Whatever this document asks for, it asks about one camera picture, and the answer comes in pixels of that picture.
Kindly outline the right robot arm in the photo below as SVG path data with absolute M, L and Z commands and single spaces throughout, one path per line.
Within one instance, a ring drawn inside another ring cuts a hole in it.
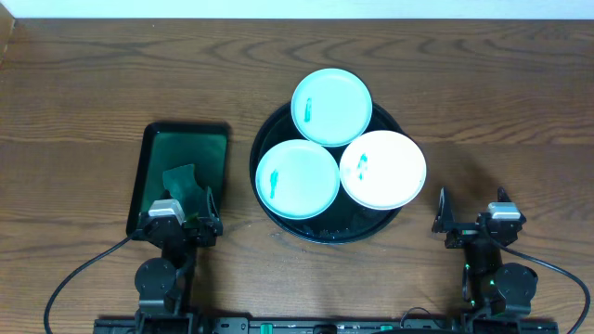
M 432 231 L 444 233 L 445 247 L 462 249 L 465 258 L 462 296 L 471 309 L 462 313 L 461 331 L 521 331 L 521 319 L 531 313 L 538 278 L 522 264 L 503 263 L 501 251 L 517 240 L 525 222 L 503 188 L 497 190 L 497 201 L 489 203 L 473 223 L 458 222 L 448 192 L 440 191 Z

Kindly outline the mint plate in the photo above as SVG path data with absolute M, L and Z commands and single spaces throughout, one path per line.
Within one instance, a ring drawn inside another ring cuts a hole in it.
M 270 148 L 257 164 L 256 195 L 272 213 L 305 220 L 325 211 L 340 189 L 336 160 L 317 143 L 292 139 Z
M 303 78 L 291 98 L 291 118 L 306 139 L 336 148 L 351 143 L 368 128 L 370 92 L 349 71 L 323 69 Z

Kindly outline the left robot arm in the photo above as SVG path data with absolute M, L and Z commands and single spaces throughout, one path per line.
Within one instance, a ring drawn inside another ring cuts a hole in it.
M 201 191 L 197 204 L 194 217 L 174 198 L 155 200 L 138 215 L 131 237 L 156 246 L 161 255 L 145 261 L 136 271 L 139 302 L 133 333 L 214 332 L 214 321 L 190 306 L 189 299 L 197 249 L 214 246 L 223 234 L 223 225 L 210 188 Z

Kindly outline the green scouring sponge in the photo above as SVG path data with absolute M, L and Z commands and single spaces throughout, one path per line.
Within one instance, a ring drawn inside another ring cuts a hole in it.
M 200 214 L 204 200 L 204 190 L 198 185 L 195 177 L 195 165 L 187 164 L 162 173 L 164 189 L 172 199 L 176 199 L 189 221 Z

